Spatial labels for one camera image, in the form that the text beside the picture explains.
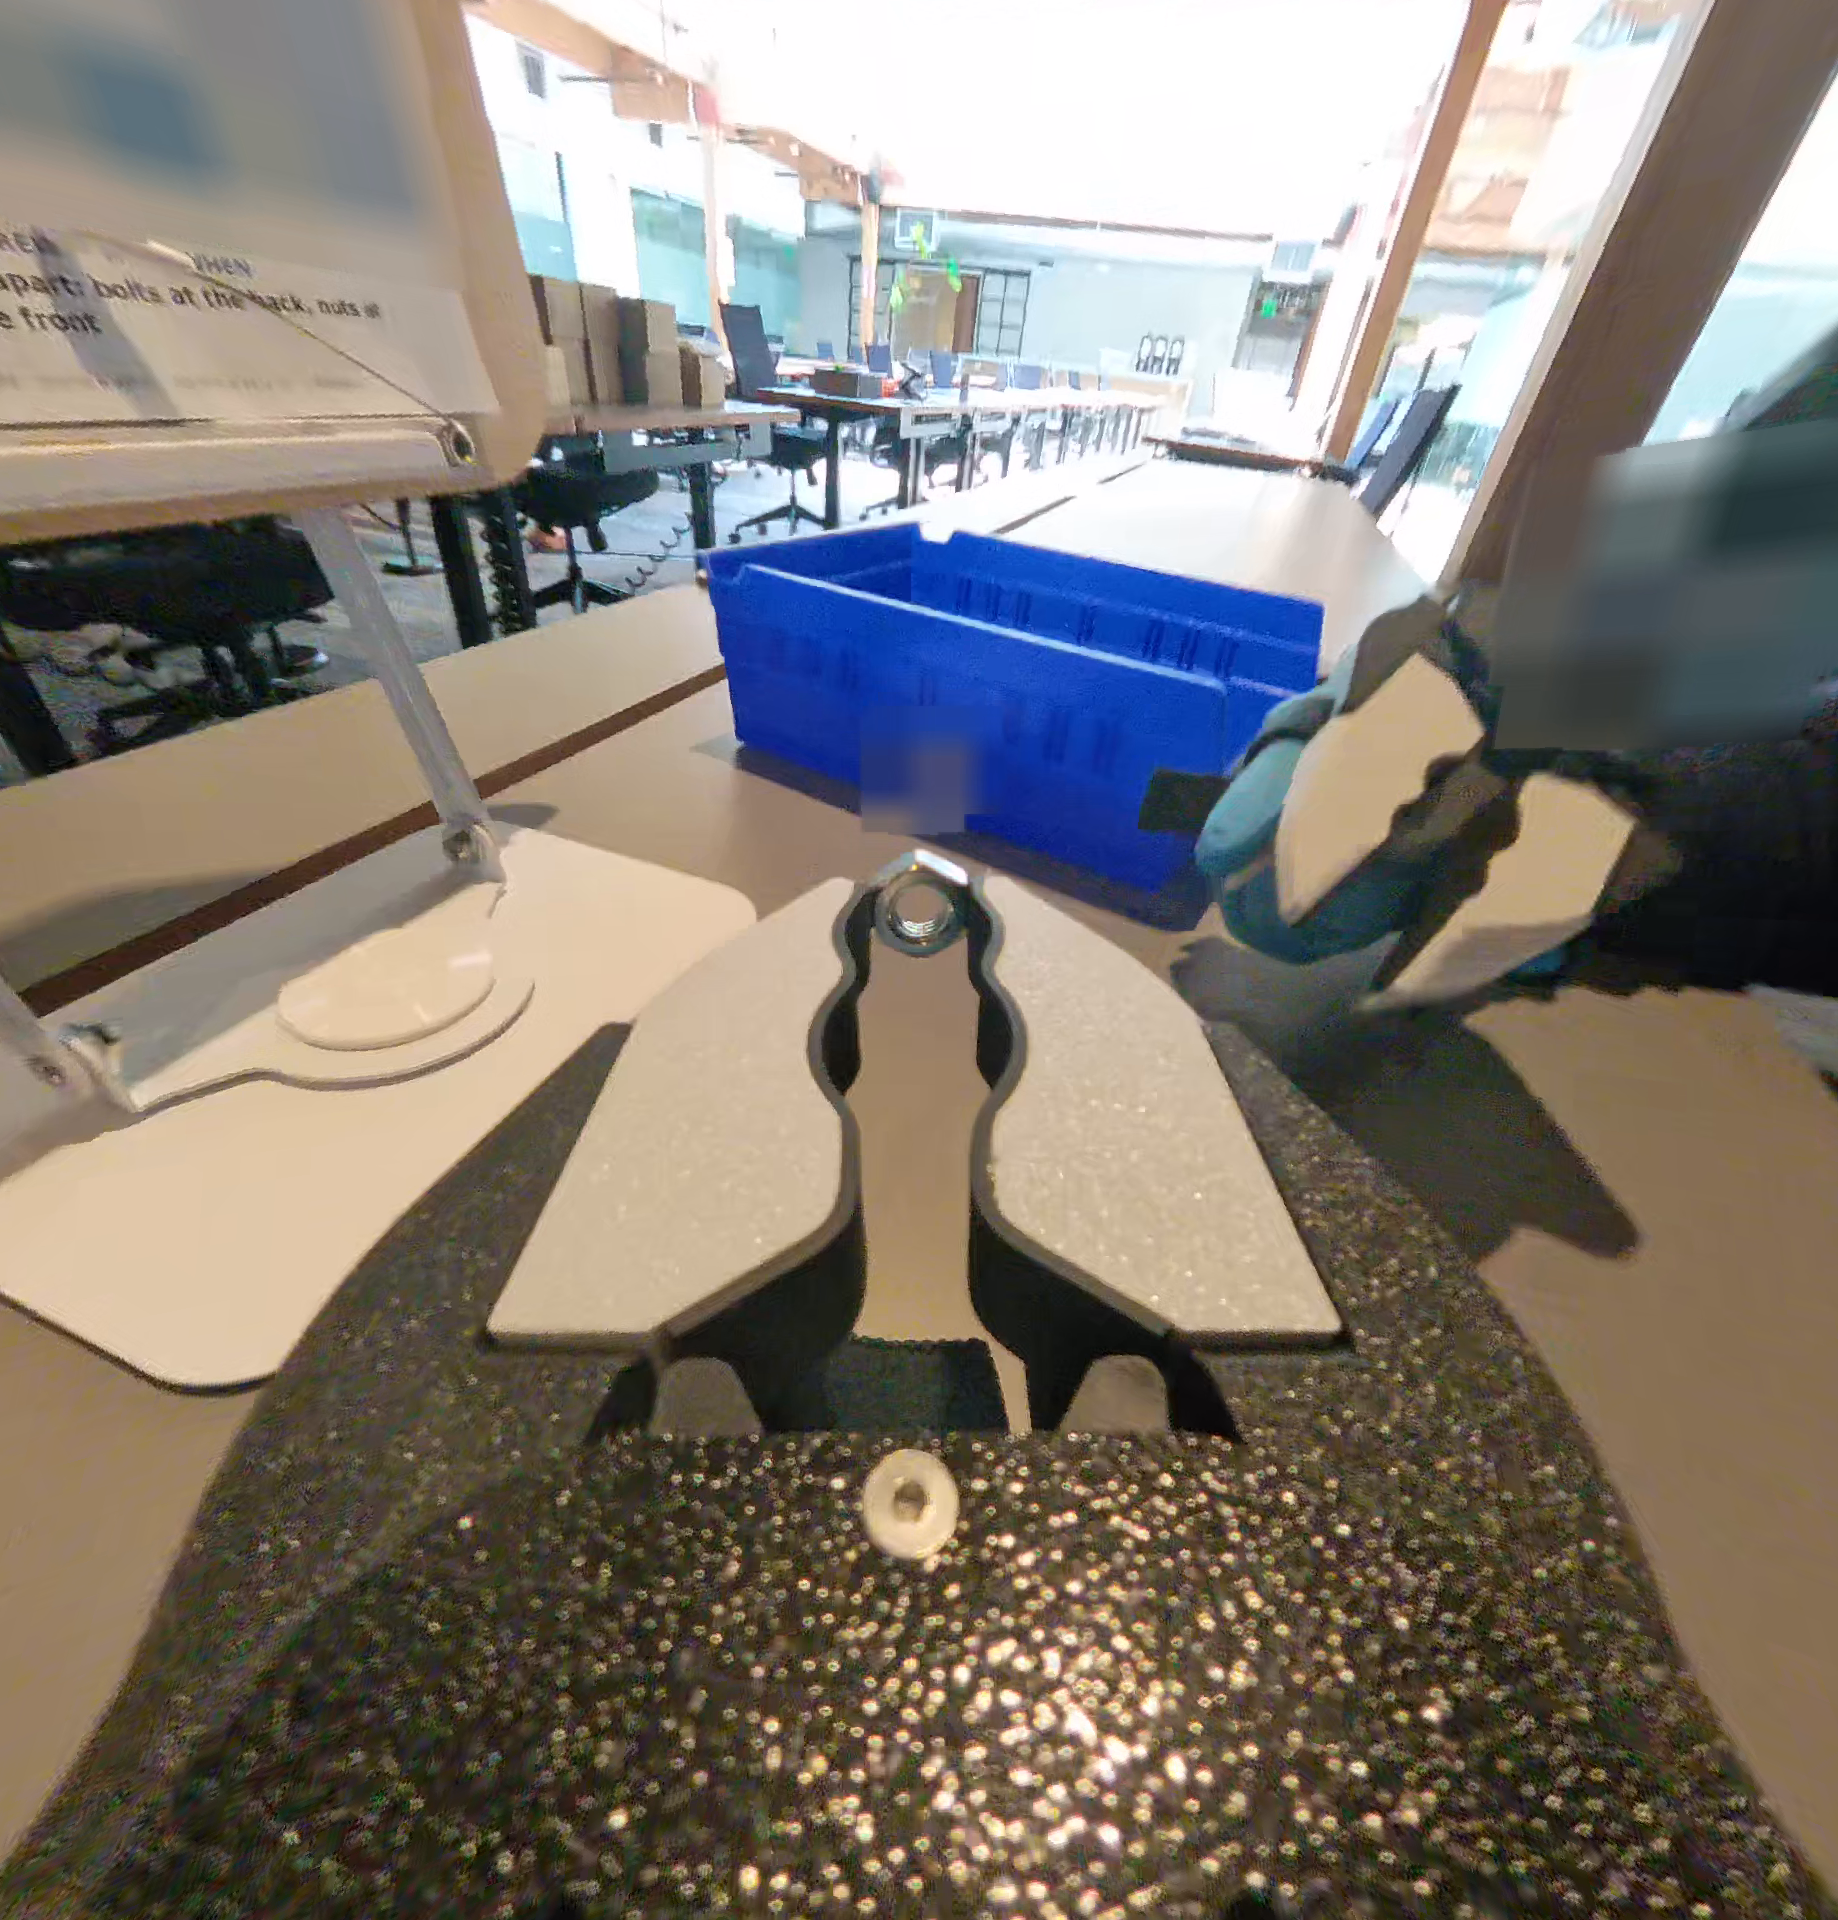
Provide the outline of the blue plastic bin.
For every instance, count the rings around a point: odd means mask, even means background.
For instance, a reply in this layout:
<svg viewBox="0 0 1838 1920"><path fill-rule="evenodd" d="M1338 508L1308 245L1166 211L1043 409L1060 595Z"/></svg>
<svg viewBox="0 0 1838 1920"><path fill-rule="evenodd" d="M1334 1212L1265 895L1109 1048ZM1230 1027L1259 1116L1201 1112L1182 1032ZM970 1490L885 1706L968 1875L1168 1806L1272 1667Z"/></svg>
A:
<svg viewBox="0 0 1838 1920"><path fill-rule="evenodd" d="M1133 895L1186 885L1205 800L1316 688L1313 601L920 525L709 556L745 751L865 812Z"/></svg>

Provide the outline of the person's right hand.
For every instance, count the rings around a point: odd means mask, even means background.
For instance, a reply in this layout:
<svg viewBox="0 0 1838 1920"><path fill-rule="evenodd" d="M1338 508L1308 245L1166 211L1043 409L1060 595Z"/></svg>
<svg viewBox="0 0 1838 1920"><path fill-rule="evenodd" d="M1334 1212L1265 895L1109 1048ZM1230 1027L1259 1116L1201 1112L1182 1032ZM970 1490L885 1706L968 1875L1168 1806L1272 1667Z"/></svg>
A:
<svg viewBox="0 0 1838 1920"><path fill-rule="evenodd" d="M1311 966L1398 936L1439 888L1426 858L1381 852L1300 921L1278 909L1271 858L1288 792L1306 747L1338 707L1351 666L1342 660L1316 688L1269 710L1195 845L1195 868L1225 930L1283 964Z"/></svg>

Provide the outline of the wide wooden column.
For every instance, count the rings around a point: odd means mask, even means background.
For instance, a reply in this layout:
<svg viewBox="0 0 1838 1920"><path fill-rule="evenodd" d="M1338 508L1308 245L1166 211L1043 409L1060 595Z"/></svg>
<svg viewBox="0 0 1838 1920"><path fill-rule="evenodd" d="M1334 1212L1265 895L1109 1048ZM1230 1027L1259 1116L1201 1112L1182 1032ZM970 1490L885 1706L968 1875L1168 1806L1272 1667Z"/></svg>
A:
<svg viewBox="0 0 1838 1920"><path fill-rule="evenodd" d="M1637 446L1838 76L1838 3L1688 9L1582 243L1442 592L1495 585L1543 495Z"/></svg>

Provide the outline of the silver hex nut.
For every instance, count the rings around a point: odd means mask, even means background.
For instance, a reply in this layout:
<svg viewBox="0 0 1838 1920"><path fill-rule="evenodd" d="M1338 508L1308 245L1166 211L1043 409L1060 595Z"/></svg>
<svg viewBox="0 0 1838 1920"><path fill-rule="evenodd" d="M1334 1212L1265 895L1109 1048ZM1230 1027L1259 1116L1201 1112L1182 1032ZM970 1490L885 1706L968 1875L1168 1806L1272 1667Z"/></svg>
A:
<svg viewBox="0 0 1838 1920"><path fill-rule="evenodd" d="M970 876L930 849L894 858L871 881L875 940L911 958L952 950L968 919Z"/></svg>

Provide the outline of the white sign stand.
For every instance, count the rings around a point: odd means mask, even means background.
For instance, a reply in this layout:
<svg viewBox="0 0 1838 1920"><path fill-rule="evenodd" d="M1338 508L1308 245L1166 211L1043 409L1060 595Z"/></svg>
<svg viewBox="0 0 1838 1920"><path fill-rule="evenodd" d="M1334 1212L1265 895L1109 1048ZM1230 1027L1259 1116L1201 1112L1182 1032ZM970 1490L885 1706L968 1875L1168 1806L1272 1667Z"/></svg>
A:
<svg viewBox="0 0 1838 1920"><path fill-rule="evenodd" d="M0 973L0 1303L175 1391L275 1377L412 1204L606 1025L756 921L500 825L355 535L302 535L437 827L42 1021Z"/></svg>

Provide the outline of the stack of cardboard boxes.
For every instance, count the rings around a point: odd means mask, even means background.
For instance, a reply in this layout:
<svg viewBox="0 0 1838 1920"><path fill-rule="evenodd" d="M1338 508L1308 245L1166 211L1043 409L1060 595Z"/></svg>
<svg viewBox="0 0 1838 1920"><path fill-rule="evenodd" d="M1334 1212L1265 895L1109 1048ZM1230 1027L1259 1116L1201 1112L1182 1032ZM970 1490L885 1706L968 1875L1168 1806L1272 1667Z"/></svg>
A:
<svg viewBox="0 0 1838 1920"><path fill-rule="evenodd" d="M682 335L668 303L542 274L532 274L527 286L553 409L718 412L726 404L723 361L709 343Z"/></svg>

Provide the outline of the slim wooden beam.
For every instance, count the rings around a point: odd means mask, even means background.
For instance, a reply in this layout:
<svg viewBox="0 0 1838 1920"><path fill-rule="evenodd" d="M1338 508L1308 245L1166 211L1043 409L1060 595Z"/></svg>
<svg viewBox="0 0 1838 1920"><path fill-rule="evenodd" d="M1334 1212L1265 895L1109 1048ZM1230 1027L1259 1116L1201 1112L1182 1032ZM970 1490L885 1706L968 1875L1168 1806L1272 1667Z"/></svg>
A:
<svg viewBox="0 0 1838 1920"><path fill-rule="evenodd" d="M1342 463L1356 440L1503 15L1507 3L1465 4L1456 48L1432 95L1432 115L1401 180L1403 193L1373 253L1376 272L1360 301L1347 339L1350 355L1342 363L1336 394L1323 423L1321 454L1328 461Z"/></svg>

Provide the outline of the blue office chair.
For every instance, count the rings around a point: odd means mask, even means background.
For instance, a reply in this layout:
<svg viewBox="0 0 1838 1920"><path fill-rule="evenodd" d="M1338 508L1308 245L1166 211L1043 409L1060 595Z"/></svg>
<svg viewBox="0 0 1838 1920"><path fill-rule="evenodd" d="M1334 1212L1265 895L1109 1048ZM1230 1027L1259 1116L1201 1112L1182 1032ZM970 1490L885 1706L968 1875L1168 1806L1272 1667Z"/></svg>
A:
<svg viewBox="0 0 1838 1920"><path fill-rule="evenodd" d="M1356 485L1356 499L1366 517L1379 521L1411 485L1459 394L1459 382L1450 382L1421 389L1407 401Z"/></svg>

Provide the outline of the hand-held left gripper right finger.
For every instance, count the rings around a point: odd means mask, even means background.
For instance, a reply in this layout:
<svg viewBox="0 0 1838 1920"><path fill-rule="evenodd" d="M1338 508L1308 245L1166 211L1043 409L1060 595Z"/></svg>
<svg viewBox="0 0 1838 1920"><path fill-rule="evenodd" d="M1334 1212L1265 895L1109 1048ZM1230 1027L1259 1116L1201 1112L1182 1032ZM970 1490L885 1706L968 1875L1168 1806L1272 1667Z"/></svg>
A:
<svg viewBox="0 0 1838 1920"><path fill-rule="evenodd" d="M973 1306L1058 1427L1102 1359L1230 1427L1209 1356L1328 1355L1344 1317L1206 1027L1010 876L973 885Z"/></svg>

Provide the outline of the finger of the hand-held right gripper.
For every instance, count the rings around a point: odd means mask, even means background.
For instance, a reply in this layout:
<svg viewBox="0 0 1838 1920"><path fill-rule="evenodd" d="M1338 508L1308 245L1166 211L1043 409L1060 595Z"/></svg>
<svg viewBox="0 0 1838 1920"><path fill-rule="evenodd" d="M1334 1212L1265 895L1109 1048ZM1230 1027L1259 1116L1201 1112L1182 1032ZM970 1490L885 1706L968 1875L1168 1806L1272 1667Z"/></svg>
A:
<svg viewBox="0 0 1838 1920"><path fill-rule="evenodd" d="M1388 841L1435 770L1482 747L1485 720L1422 596L1378 616L1338 669L1338 701L1297 762L1277 827L1277 907L1305 921Z"/></svg>
<svg viewBox="0 0 1838 1920"><path fill-rule="evenodd" d="M1586 930L1625 855L1634 819L1584 781L1533 771L1511 796L1511 834L1442 888L1390 950L1364 1008L1442 1005L1488 991Z"/></svg>

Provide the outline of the white paper sheet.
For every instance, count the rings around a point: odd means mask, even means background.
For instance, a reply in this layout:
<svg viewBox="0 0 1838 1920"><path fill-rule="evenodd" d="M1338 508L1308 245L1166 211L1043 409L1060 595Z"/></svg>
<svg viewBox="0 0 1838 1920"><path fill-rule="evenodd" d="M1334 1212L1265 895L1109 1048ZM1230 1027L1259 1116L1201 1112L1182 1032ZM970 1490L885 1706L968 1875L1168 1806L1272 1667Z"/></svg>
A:
<svg viewBox="0 0 1838 1920"><path fill-rule="evenodd" d="M0 430L491 409L432 22L0 3Z"/></svg>

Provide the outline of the desk under cardboard boxes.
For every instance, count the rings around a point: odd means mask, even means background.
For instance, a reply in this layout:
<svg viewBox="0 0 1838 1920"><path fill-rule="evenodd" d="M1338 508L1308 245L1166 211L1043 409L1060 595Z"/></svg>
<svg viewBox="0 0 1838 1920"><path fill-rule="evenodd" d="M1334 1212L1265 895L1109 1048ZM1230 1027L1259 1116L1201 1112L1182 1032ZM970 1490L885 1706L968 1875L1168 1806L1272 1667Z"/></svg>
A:
<svg viewBox="0 0 1838 1920"><path fill-rule="evenodd" d="M515 494L537 494L569 481L587 494L602 494L612 511L648 495L629 485L629 475L679 471L689 495L695 569L718 545L712 471L750 452L760 427L789 420L783 406L730 401L720 407L606 404L572 409L567 432L548 432Z"/></svg>

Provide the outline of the long row of desks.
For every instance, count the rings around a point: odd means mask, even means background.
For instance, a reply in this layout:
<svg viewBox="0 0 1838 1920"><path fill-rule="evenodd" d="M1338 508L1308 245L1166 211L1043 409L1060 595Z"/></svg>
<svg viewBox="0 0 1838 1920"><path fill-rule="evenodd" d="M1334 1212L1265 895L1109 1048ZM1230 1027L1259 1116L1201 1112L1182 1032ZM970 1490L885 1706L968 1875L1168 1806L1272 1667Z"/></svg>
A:
<svg viewBox="0 0 1838 1920"><path fill-rule="evenodd" d="M1060 466L1087 448L1138 452L1150 420L1182 409L1166 382L1138 389L1130 382L1095 389L966 389L906 394L834 394L805 384L760 389L756 406L787 409L823 434L830 460L823 520L841 525L841 437L865 424L876 436L891 434L896 494L871 511L896 513L922 505L928 492L928 451L945 445L959 452L954 490L973 485L973 466L984 436L1015 436L1025 454L1013 463L1029 469Z"/></svg>

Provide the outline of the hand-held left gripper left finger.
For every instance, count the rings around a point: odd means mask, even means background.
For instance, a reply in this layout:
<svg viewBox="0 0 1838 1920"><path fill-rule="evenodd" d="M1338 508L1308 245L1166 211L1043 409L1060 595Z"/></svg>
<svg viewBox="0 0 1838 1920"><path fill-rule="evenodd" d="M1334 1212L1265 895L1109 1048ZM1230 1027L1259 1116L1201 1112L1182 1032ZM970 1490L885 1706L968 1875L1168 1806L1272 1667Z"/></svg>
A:
<svg viewBox="0 0 1838 1920"><path fill-rule="evenodd" d="M865 889L828 880L635 1021L495 1301L500 1348L726 1365L768 1427L831 1414L865 1296Z"/></svg>

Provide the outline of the wooden sign board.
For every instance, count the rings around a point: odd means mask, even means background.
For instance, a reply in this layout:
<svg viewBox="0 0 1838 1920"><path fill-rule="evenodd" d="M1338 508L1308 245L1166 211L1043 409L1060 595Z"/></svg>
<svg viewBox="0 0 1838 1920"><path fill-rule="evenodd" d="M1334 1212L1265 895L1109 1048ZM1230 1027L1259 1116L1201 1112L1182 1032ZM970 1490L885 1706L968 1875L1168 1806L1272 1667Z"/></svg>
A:
<svg viewBox="0 0 1838 1920"><path fill-rule="evenodd" d="M468 494L522 467L545 424L542 335L504 201L461 4L429 4L468 319L492 406L458 418L77 423L0 430L0 545Z"/></svg>

